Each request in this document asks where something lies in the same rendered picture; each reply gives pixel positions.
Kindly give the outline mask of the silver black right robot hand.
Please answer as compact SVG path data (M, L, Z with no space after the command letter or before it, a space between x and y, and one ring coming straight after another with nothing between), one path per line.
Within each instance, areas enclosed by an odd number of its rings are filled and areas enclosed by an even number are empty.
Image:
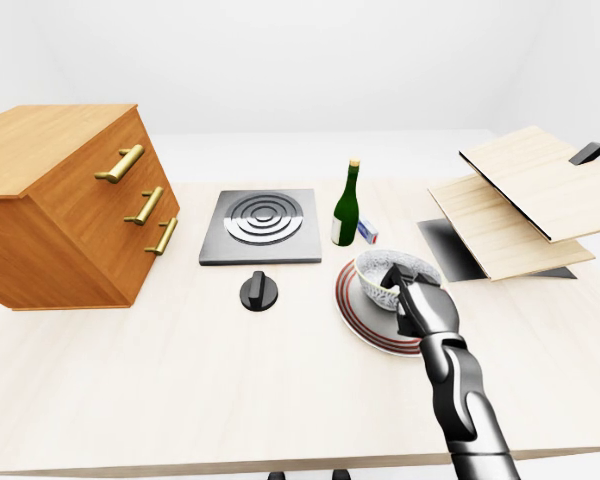
M399 287L397 333L425 339L446 338L450 344L463 344L459 335L459 313L449 293L433 276L416 268L394 263L381 286Z

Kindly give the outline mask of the patterned white bowl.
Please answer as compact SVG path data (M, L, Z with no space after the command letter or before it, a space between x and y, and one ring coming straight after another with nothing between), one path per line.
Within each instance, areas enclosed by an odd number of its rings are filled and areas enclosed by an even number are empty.
M395 311L398 305L399 288L390 289L381 286L381 281L394 263L408 267L415 273L423 273L442 283L439 272L419 257L396 250L368 250L354 260L354 268L364 293L380 308Z

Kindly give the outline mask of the white plate with red rings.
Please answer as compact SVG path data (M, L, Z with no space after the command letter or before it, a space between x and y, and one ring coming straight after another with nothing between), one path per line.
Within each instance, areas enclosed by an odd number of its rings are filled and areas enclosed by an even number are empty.
M362 290L354 268L355 258L342 267L335 280L334 296L343 321L359 338L381 351L418 356L420 339L397 333L396 310L380 308Z

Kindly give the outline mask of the flat dark stove plate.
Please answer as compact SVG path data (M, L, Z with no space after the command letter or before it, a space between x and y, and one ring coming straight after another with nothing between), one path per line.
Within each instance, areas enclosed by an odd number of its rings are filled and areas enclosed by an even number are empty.
M312 189L221 191L199 254L206 266L321 259Z

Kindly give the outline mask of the small blue white box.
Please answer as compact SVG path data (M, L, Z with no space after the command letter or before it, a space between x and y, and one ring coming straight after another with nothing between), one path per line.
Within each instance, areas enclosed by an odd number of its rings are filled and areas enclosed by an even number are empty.
M378 230L368 219L360 216L358 219L357 230L367 243L373 245L377 242Z

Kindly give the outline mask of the green wine bottle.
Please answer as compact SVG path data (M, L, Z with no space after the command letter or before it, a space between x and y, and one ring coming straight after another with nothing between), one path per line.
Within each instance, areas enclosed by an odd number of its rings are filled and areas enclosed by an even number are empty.
M338 246L350 245L355 237L359 219L359 206L356 196L356 184L360 160L349 160L345 189L338 200L333 213L331 240Z

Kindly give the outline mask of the pale wooden two-board rack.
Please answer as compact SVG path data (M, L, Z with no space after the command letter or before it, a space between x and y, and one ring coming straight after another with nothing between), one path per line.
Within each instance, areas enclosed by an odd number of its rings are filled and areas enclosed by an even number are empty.
M461 151L472 174L429 187L489 279L593 259L578 240L600 232L600 160L577 152L529 126Z

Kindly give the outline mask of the round black stove knob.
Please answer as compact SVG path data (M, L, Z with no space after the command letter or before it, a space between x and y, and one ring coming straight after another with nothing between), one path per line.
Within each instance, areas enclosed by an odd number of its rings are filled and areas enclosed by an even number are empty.
M257 270L243 283L239 296L246 309L262 312L276 303L278 287L273 279L266 276L263 271Z

